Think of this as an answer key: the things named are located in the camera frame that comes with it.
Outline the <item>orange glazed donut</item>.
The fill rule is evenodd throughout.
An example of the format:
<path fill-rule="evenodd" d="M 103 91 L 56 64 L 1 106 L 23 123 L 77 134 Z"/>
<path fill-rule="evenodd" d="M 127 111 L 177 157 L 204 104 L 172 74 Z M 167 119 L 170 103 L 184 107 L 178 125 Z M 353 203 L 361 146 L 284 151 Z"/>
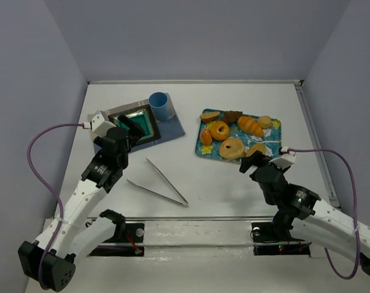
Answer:
<path fill-rule="evenodd" d="M 214 140 L 223 141 L 230 135 L 230 127 L 223 121 L 215 121 L 210 129 Z"/>

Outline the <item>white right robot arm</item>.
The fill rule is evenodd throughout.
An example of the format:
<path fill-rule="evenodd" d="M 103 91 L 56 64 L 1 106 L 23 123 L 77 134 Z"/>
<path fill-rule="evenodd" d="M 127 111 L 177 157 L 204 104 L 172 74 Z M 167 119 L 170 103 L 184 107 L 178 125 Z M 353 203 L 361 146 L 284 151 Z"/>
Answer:
<path fill-rule="evenodd" d="M 271 230 L 279 239 L 297 239 L 324 247 L 354 262 L 352 279 L 361 269 L 370 276 L 370 227 L 334 208 L 315 192 L 287 182 L 285 172 L 296 161 L 298 149 L 280 148 L 280 156 L 271 158 L 260 151 L 241 159 L 239 171 L 255 170 L 250 179 L 260 186 L 267 204 L 277 207 Z"/>

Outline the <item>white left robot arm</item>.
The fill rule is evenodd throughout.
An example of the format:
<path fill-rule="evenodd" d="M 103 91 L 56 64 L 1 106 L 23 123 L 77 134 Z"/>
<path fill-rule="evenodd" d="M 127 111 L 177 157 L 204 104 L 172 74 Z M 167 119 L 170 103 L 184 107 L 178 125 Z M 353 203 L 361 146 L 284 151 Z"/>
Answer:
<path fill-rule="evenodd" d="M 79 259 L 125 227 L 122 215 L 105 210 L 90 227 L 80 230 L 92 209 L 122 177 L 131 148 L 145 135 L 139 123 L 125 115 L 118 119 L 123 127 L 114 125 L 104 112 L 98 111 L 90 122 L 79 124 L 82 129 L 93 132 L 100 150 L 83 171 L 66 203 L 38 174 L 31 159 L 33 145 L 28 146 L 27 161 L 31 170 L 55 196 L 59 206 L 58 214 L 47 228 L 34 241 L 25 241 L 18 249 L 24 274 L 38 281 L 43 290 L 63 290 L 70 283 Z"/>

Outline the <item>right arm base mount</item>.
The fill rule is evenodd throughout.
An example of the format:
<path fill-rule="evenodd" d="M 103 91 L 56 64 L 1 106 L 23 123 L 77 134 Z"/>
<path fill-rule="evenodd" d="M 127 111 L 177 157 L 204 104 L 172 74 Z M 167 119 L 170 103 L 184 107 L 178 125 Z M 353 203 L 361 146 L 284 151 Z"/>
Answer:
<path fill-rule="evenodd" d="M 250 237 L 255 256 L 311 255 L 310 242 L 292 238 L 270 222 L 253 222 Z"/>

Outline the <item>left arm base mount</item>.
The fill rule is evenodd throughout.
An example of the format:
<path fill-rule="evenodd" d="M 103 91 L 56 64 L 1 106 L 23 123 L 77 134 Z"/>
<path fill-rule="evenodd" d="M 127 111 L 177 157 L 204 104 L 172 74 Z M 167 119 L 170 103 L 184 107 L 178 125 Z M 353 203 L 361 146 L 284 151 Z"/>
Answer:
<path fill-rule="evenodd" d="M 111 237 L 97 246 L 89 256 L 143 257 L 145 224 L 127 223 L 126 218 L 110 209 L 103 211 L 99 219 L 109 219 L 115 225 Z"/>

